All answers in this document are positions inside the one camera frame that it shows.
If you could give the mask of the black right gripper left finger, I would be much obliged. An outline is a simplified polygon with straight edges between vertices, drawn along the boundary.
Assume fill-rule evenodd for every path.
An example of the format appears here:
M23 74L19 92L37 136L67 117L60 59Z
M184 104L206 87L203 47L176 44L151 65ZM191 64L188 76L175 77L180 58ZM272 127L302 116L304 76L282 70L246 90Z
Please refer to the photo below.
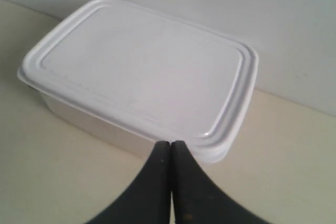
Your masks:
M170 143L159 141L127 189L89 223L169 223Z

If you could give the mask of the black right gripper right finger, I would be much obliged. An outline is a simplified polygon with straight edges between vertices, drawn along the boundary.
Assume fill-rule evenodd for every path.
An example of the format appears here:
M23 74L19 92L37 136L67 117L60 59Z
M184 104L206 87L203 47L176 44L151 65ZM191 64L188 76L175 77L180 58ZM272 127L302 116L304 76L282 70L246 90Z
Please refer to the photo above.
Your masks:
M171 164L176 223L259 223L206 175L183 141L172 143Z

